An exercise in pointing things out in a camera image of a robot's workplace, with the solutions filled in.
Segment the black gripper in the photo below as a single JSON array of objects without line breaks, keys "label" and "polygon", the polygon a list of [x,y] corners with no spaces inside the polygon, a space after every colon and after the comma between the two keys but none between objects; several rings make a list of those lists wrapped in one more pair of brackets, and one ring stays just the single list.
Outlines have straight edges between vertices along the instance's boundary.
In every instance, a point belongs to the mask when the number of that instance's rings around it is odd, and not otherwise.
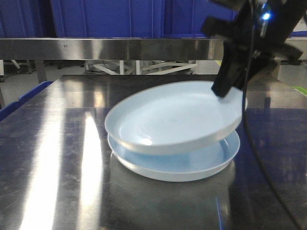
[{"label": "black gripper", "polygon": [[248,59],[272,60],[275,56],[298,60],[303,52],[286,44],[288,36],[307,11],[305,0],[218,0],[218,4],[237,10],[232,21],[207,16],[201,31],[209,38],[224,40],[220,69],[212,85],[216,96],[226,97],[230,89],[243,90],[245,84],[267,63],[252,63],[247,74]]}]

